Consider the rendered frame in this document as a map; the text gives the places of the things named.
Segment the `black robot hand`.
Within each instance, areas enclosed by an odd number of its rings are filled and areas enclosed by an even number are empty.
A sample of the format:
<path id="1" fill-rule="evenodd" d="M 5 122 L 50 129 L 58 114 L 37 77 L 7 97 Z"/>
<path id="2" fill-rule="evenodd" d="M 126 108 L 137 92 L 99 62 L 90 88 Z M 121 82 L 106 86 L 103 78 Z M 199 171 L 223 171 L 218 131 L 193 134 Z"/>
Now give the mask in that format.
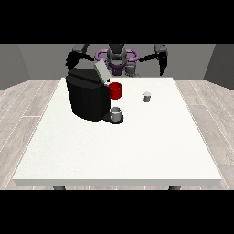
<path id="1" fill-rule="evenodd" d="M 160 72 L 160 75 L 163 75 L 164 71 L 167 67 L 167 53 L 165 51 L 159 52 L 159 53 L 154 53 L 154 54 L 147 55 L 147 56 L 140 58 L 139 61 L 144 62 L 144 61 L 149 61 L 149 60 L 153 60 L 153 59 L 158 60 L 159 72 Z"/>
<path id="2" fill-rule="evenodd" d="M 78 53 L 76 51 L 71 51 L 66 58 L 65 66 L 67 67 L 68 70 L 71 70 L 79 63 L 81 59 L 86 59 L 89 61 L 94 60 L 94 58 L 90 55 L 84 53 Z"/>

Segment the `pale grey machine lid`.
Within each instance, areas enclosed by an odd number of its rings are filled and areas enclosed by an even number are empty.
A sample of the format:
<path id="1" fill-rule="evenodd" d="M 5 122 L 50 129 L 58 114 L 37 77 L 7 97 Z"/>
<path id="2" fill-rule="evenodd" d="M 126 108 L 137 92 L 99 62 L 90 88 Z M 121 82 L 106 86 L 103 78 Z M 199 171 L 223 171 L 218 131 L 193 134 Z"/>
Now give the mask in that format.
<path id="1" fill-rule="evenodd" d="M 103 60 L 96 62 L 94 68 L 97 70 L 103 83 L 106 83 L 111 78 L 112 75 L 108 71 Z"/>

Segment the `black coffee machine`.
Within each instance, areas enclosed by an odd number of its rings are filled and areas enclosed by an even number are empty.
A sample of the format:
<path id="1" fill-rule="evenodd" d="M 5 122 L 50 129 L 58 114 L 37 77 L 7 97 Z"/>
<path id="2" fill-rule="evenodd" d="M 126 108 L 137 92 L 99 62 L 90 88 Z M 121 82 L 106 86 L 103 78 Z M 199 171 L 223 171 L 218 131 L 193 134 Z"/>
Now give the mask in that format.
<path id="1" fill-rule="evenodd" d="M 66 83 L 69 93 L 70 105 L 73 113 L 83 120 L 98 122 L 104 120 L 112 124 L 118 122 L 111 120 L 111 98 L 109 85 L 101 82 L 95 69 L 76 69 L 68 72 Z"/>

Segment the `red pod holder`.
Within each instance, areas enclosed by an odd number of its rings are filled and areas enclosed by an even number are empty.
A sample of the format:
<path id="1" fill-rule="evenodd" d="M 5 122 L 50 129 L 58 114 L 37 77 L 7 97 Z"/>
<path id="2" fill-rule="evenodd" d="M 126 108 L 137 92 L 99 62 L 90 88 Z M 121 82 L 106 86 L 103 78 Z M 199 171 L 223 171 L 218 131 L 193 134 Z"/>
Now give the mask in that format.
<path id="1" fill-rule="evenodd" d="M 122 84 L 119 82 L 112 82 L 109 85 L 110 98 L 113 100 L 118 100 L 122 97 Z"/>

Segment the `small grey cup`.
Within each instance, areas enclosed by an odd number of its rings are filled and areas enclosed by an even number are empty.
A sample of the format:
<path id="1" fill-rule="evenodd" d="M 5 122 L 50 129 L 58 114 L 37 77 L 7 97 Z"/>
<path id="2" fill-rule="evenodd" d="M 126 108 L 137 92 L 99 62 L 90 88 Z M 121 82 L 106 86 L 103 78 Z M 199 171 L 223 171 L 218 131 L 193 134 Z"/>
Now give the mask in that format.
<path id="1" fill-rule="evenodd" d="M 122 111 L 119 107 L 112 107 L 110 109 L 111 120 L 118 122 L 122 118 Z"/>

